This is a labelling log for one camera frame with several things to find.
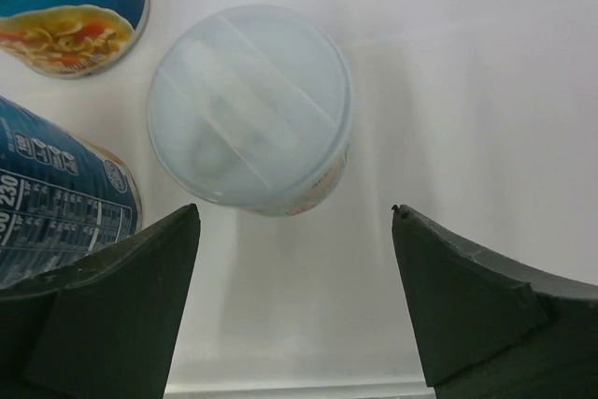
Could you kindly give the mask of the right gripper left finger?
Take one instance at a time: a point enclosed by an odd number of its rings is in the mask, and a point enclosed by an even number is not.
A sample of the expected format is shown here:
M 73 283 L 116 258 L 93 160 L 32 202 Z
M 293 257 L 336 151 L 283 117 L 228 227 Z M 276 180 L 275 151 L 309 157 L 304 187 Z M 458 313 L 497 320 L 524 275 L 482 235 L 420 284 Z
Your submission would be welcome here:
M 1 292 L 5 398 L 164 396 L 200 238 L 195 205 Z

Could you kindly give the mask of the white plastic cube cabinet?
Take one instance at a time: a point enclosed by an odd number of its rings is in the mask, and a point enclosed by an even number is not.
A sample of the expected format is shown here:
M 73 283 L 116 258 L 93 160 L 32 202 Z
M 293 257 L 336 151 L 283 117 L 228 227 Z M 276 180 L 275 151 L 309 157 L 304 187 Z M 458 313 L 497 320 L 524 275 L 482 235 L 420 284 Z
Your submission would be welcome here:
M 155 157 L 157 65 L 203 18 L 285 7 L 341 48 L 356 103 L 318 207 L 200 203 L 170 398 L 430 395 L 392 245 L 406 204 L 524 264 L 597 280 L 597 0 L 150 0 L 137 45 L 84 79 L 1 58 L 1 93 L 124 160 L 152 224 L 192 202 Z

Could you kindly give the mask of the blue soup can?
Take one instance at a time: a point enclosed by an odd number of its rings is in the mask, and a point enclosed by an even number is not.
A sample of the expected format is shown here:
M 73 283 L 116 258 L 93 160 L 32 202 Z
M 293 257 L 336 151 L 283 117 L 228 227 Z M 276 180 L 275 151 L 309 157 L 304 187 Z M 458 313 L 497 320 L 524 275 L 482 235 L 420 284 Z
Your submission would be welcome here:
M 150 0 L 1 0 L 1 49 L 51 78 L 84 78 L 132 50 Z

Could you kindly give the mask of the dark blue tin can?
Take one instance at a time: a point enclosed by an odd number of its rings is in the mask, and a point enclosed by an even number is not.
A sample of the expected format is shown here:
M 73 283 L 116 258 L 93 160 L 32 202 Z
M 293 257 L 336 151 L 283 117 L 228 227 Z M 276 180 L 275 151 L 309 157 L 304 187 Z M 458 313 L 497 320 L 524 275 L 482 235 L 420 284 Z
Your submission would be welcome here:
M 120 158 L 2 99 L 2 288 L 72 264 L 141 227 L 140 195 Z

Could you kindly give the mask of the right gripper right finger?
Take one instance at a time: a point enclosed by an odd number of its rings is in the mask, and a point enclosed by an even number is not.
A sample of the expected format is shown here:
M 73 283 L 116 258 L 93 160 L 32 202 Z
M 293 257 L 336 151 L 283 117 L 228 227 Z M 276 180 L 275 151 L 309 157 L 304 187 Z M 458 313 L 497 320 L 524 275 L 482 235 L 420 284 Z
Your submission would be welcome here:
M 426 384 L 439 398 L 593 398 L 597 289 L 521 264 L 408 206 L 392 241 Z

